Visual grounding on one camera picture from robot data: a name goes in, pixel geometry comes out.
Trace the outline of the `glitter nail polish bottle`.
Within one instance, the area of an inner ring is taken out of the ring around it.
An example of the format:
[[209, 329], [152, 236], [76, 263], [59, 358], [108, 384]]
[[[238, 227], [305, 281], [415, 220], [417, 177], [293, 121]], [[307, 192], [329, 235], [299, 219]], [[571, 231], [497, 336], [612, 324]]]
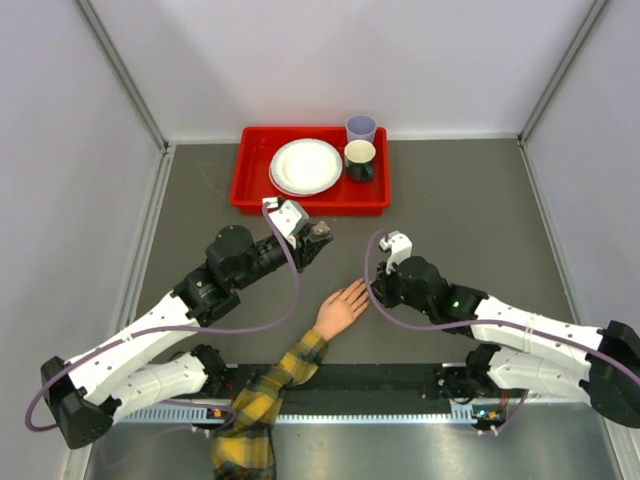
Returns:
[[330, 242], [333, 239], [331, 228], [324, 221], [319, 221], [311, 226], [310, 236], [314, 241]]

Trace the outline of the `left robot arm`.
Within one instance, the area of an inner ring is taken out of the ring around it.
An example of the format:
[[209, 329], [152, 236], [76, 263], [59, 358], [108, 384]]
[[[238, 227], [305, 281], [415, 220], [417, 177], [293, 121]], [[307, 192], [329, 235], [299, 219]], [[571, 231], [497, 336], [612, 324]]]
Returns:
[[205, 263], [145, 315], [91, 352], [45, 362], [44, 401], [66, 445], [83, 448], [127, 416], [163, 401], [220, 394], [227, 366], [215, 348], [201, 344], [164, 364], [154, 358], [222, 319], [239, 305], [240, 290], [281, 266], [302, 272], [332, 239], [323, 222], [259, 241], [243, 226], [228, 226], [207, 247]]

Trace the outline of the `yellow plaid sleeve forearm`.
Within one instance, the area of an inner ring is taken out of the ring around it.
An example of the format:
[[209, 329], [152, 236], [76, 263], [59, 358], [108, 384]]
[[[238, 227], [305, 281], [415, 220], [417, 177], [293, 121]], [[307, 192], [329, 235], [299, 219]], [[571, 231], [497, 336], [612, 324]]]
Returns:
[[212, 442], [216, 479], [273, 479], [276, 460], [272, 429], [288, 388], [302, 385], [318, 371], [328, 342], [308, 331], [280, 362], [250, 380], [233, 403], [236, 419]]

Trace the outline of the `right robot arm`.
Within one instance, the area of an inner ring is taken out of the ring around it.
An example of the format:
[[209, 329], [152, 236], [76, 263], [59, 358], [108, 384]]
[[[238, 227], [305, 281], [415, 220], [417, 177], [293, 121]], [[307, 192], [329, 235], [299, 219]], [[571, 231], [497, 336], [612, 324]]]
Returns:
[[474, 393], [516, 389], [562, 396], [619, 425], [639, 426], [639, 336], [631, 326], [615, 320], [584, 326], [527, 312], [448, 282], [420, 256], [380, 263], [370, 289], [386, 310], [410, 307], [428, 318], [429, 329], [478, 341], [466, 360]]

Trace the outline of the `mannequin hand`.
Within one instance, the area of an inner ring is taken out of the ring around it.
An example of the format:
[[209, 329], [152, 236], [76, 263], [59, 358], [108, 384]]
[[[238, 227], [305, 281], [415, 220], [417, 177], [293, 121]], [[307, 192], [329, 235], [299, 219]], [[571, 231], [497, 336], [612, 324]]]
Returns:
[[350, 327], [368, 305], [367, 284], [358, 279], [334, 292], [321, 304], [312, 331], [329, 341]]

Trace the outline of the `white paper plates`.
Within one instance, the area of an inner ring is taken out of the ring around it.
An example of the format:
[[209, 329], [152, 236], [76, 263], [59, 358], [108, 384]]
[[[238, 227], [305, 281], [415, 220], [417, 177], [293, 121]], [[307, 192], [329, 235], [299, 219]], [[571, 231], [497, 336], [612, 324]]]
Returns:
[[330, 189], [343, 173], [338, 150], [319, 139], [303, 138], [281, 146], [273, 155], [272, 183], [293, 196], [313, 196]]

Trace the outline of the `red plastic tray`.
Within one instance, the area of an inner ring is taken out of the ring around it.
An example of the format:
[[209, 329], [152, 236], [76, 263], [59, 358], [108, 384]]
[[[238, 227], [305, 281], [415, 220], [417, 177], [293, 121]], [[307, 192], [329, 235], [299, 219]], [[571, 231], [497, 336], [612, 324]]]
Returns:
[[311, 215], [380, 216], [391, 205], [387, 132], [373, 139], [373, 179], [356, 182], [347, 173], [342, 126], [250, 126], [244, 129], [229, 201], [246, 215], [259, 215], [262, 200], [281, 195]]

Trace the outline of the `dark green mug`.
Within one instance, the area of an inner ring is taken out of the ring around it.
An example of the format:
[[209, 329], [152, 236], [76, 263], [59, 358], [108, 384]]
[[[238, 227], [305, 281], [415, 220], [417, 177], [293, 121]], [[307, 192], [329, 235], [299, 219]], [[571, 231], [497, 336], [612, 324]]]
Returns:
[[376, 149], [372, 143], [361, 139], [350, 141], [344, 148], [344, 163], [348, 177], [355, 182], [372, 182], [375, 155]]

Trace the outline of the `lavender plastic cup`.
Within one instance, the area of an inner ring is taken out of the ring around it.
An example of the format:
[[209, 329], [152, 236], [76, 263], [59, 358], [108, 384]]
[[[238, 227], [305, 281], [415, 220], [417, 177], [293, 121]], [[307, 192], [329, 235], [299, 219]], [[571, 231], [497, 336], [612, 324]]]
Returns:
[[364, 140], [373, 143], [377, 133], [376, 121], [367, 115], [355, 115], [345, 124], [347, 142]]

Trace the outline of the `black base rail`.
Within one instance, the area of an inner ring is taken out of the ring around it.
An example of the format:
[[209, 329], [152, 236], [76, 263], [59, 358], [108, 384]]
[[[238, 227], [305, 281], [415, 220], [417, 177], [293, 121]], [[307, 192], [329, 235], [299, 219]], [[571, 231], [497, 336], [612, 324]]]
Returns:
[[416, 392], [427, 400], [450, 399], [442, 364], [322, 364], [301, 385], [286, 386], [294, 392]]

